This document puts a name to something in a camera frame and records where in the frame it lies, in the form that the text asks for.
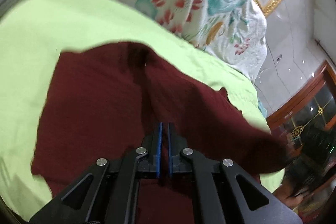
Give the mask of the dark red hooded sweater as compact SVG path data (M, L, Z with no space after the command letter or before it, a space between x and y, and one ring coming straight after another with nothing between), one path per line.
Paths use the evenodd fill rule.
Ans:
M147 177L144 137L163 123L160 177ZM167 125L187 141L169 175ZM227 98L150 48L64 52L38 127L32 165L54 198L31 223L291 223L254 176L284 165L285 147Z

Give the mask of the brown wooden glass cabinet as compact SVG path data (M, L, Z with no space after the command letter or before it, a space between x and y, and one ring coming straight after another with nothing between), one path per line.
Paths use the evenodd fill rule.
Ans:
M267 119L271 133L288 142L294 156L302 149L300 135L311 125L335 127L335 71L324 61L308 82Z

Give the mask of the light green bed sheet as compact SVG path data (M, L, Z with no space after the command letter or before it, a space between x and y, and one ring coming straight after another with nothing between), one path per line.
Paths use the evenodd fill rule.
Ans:
M54 194L32 171L38 127L52 77L64 52L137 43L184 75L218 92L254 128L270 135L250 80L115 0L24 0L1 19L1 201L28 221ZM284 166L255 175L270 192Z

